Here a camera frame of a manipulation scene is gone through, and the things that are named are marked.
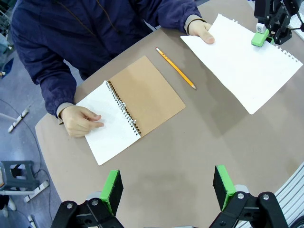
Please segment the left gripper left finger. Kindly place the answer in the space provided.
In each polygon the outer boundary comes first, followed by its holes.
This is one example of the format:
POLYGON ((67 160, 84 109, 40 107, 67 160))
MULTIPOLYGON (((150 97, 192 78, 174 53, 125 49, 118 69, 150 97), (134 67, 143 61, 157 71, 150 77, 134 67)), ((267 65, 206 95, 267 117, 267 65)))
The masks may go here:
POLYGON ((120 170, 111 170, 98 197, 82 204, 64 201, 54 217, 52 228, 123 228, 116 213, 123 193, 120 170))

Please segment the person's left hand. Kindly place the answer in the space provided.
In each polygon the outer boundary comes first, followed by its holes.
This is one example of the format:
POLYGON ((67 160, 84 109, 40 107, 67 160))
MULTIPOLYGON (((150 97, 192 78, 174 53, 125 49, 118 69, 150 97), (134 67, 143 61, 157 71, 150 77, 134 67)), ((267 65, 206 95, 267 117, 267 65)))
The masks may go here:
POLYGON ((188 34, 200 37, 205 43, 213 44, 215 39, 209 33, 211 25, 202 20, 193 20, 188 26, 188 34))

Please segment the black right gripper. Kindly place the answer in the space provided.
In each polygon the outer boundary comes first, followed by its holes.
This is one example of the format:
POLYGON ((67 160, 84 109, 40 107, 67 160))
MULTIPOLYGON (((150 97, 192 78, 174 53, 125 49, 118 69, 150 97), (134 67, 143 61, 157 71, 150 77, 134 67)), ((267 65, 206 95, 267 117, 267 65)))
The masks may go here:
POLYGON ((267 39, 270 44, 282 45, 292 37, 288 23, 283 21, 285 17, 291 18, 298 13, 297 0, 255 0, 254 16, 258 19, 256 33, 251 39, 253 46, 262 47, 267 39), (265 24, 277 17, 274 23, 266 28, 265 24))

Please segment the person's right hand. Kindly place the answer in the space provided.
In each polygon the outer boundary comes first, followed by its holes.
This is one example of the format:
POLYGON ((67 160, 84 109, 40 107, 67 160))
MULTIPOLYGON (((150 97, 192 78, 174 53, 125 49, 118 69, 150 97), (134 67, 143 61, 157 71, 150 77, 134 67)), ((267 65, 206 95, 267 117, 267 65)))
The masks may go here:
POLYGON ((59 117, 62 119, 67 133, 76 138, 83 137, 92 130, 104 126, 102 122, 99 122, 101 115, 81 106, 66 107, 59 113, 59 117))

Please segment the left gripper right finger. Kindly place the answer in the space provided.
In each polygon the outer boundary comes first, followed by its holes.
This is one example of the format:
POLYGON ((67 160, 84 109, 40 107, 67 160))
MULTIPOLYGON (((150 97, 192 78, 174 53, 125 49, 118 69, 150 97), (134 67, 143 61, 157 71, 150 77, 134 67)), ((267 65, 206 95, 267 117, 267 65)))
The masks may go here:
POLYGON ((211 223, 211 228, 235 228, 247 221, 253 228, 287 228, 288 224, 272 192, 262 192, 257 197, 237 191, 224 165, 215 166, 213 187, 221 212, 211 223))

